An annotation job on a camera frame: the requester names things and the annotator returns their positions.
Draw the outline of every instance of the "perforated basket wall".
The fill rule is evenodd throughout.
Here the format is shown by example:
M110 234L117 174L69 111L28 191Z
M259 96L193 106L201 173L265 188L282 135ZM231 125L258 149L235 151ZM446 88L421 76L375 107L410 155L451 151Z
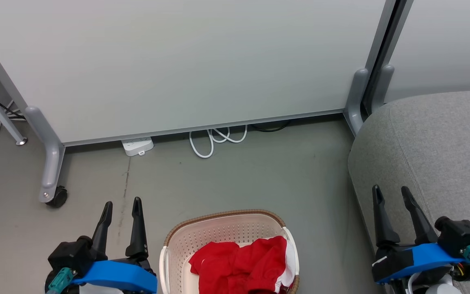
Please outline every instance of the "perforated basket wall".
M191 255L209 242L251 244L258 238L283 236L295 243L279 216L265 210L237 210L191 219L175 226L164 242L160 275L165 294L189 294L184 285L183 268ZM289 289L294 294L299 277Z

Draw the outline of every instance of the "clothes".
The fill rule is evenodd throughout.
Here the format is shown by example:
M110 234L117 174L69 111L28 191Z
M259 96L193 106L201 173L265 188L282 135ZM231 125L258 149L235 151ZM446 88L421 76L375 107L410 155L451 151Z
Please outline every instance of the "clothes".
M295 278L295 249L284 237L258 239L239 247L210 242L190 259L200 294L279 293Z

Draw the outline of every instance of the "yellow wire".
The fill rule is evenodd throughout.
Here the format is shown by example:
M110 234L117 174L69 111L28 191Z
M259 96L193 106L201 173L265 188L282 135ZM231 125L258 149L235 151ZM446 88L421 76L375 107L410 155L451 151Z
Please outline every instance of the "yellow wire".
M462 276L464 276L464 273L463 273L463 270L460 266L457 266L457 269L460 271L460 273L462 274Z

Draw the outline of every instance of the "white panel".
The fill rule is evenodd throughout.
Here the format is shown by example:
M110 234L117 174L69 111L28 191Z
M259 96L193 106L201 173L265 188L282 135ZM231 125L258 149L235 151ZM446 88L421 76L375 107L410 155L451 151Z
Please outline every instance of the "white panel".
M0 0L0 63L63 142L344 108L384 0Z
M470 90L470 1L414 0L389 63L386 102Z

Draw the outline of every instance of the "concrete floor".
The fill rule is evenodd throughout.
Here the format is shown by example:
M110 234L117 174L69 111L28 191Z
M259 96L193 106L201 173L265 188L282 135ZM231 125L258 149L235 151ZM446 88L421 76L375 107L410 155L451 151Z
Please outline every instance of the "concrete floor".
M59 242L91 236L109 200L114 215L106 253L123 257L136 196L143 201L155 272L164 238L179 222L262 208L281 216L295 237L298 293L380 292L348 179L353 138L341 116L292 123L274 133L251 131L240 144L215 145L207 160L193 153L187 134L155 138L155 148L142 157L129 158L119 142L73 147L60 175L69 190L60 209L37 200L43 146L25 122L16 124L29 138L26 145L15 146L4 129L0 134L0 293L43 293L48 255ZM195 142L209 151L207 138Z

